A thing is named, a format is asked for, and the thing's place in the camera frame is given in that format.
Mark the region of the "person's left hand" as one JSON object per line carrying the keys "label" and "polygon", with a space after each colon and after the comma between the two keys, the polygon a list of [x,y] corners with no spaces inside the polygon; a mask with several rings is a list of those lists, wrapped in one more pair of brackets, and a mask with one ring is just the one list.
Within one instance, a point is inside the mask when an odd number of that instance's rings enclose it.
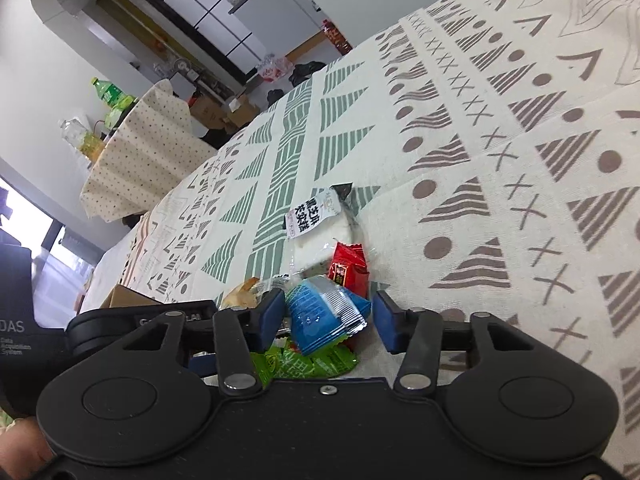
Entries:
{"label": "person's left hand", "polygon": [[35,417],[17,419],[1,435],[2,479],[30,479],[53,459],[54,453]]}

